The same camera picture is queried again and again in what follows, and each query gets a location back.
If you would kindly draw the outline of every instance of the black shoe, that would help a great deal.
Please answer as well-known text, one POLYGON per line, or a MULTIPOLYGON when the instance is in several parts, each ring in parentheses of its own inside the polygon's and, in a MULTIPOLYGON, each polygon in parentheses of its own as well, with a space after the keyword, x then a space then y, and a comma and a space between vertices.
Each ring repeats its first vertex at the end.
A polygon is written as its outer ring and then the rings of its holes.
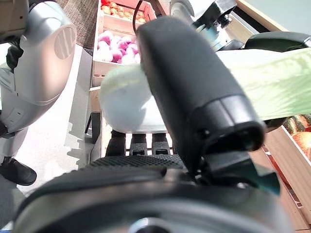
POLYGON ((32 185, 37 179, 37 173, 33 169, 10 157, 4 158, 0 166, 0 174, 7 180, 22 186, 32 185))

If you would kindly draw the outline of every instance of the floor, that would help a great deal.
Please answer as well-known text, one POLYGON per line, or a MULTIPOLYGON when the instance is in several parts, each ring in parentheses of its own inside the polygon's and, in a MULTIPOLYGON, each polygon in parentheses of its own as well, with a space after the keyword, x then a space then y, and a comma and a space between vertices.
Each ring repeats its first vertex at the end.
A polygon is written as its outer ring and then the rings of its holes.
MULTIPOLYGON (((5 62, 8 45, 0 46, 0 64, 5 62)), ((88 119, 88 91, 92 57, 76 46, 67 85, 55 103, 32 124, 16 159, 37 172, 31 186, 15 185, 0 176, 0 230, 9 223, 23 199, 36 188, 64 172, 87 164, 93 145, 84 130, 88 119)))

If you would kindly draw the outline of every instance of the wooden crate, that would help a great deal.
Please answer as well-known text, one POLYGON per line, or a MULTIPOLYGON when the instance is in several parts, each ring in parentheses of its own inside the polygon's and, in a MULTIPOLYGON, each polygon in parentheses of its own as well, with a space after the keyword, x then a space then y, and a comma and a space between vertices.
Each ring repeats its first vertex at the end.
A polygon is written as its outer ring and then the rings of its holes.
MULTIPOLYGON (((138 1, 132 0, 115 0, 116 4, 135 9, 138 1)), ((150 3, 143 1, 140 6, 140 11, 144 12, 145 18, 150 21, 156 18, 154 10, 150 3)), ((104 14, 101 10, 101 1, 99 1, 98 5, 98 14, 97 14, 97 22, 96 22, 96 32, 95 32, 95 41, 94 41, 94 51, 93 51, 93 86, 99 86, 102 78, 109 72, 110 70, 122 66, 122 64, 113 63, 113 62, 102 62, 96 59, 97 46, 98 46, 98 36, 100 33, 103 33, 106 30, 110 30, 113 35, 119 36, 129 36, 132 39, 135 39, 135 33, 133 31, 132 21, 119 18, 115 16, 110 16, 104 14)))
MULTIPOLYGON (((270 152, 271 157, 277 164, 277 169, 282 173, 282 177, 291 187, 291 196, 299 200, 284 199, 281 196, 281 203, 287 209, 292 219, 296 231, 308 230, 311 224, 311 162, 302 152, 297 143, 293 140, 286 129, 280 128, 266 135, 265 147, 270 152)), ((288 185, 283 188, 283 192, 288 192, 288 185)))
MULTIPOLYGON (((99 61, 96 58, 96 54, 97 54, 97 46, 98 46, 98 35, 100 33, 103 33, 104 31, 106 31, 106 28, 104 27, 98 27, 97 30, 97 34, 95 35, 95 43, 94 43, 94 53, 93 53, 93 69, 92 69, 92 73, 93 73, 93 78, 96 79, 101 79, 107 74, 107 72, 109 72, 110 70, 117 68, 119 66, 123 66, 122 64, 119 63, 114 63, 114 62, 103 62, 103 61, 99 61)), ((134 35, 129 35, 126 33, 121 33, 121 32, 116 32, 116 31, 112 31, 110 30, 113 35, 119 35, 121 37, 123 36, 129 36, 130 38, 132 38, 132 40, 135 40, 135 36, 134 35)))
MULTIPOLYGON (((138 0, 115 0, 117 5, 122 6, 127 9, 135 9, 138 0)), ((118 31, 126 34, 135 35, 133 30, 132 21, 129 19, 120 18, 117 16, 111 16, 107 14, 100 13, 101 7, 99 3, 99 14, 100 17, 104 18, 104 27, 109 30, 118 31)), ((149 2, 143 1, 140 5, 139 11, 144 13, 146 21, 151 21, 156 19, 155 11, 153 10, 149 2)), ((136 28, 142 25, 142 23, 136 23, 136 28)))

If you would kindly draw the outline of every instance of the white wall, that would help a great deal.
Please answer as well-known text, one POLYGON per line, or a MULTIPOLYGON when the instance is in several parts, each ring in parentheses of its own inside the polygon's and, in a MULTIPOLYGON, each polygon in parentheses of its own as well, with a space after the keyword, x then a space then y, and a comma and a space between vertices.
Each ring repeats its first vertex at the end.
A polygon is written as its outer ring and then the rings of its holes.
POLYGON ((246 0, 292 32, 311 35, 311 0, 246 0))

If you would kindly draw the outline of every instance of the black cable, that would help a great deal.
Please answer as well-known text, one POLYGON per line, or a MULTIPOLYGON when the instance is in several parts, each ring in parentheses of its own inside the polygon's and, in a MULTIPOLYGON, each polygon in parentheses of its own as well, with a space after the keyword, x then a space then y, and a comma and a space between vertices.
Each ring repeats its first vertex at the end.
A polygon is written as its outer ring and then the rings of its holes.
POLYGON ((134 14, 133 14, 133 30, 134 30, 135 34, 136 34, 136 15, 137 15, 137 12, 138 12, 141 4, 142 4, 142 0, 139 0, 137 3, 136 9, 134 11, 134 14))

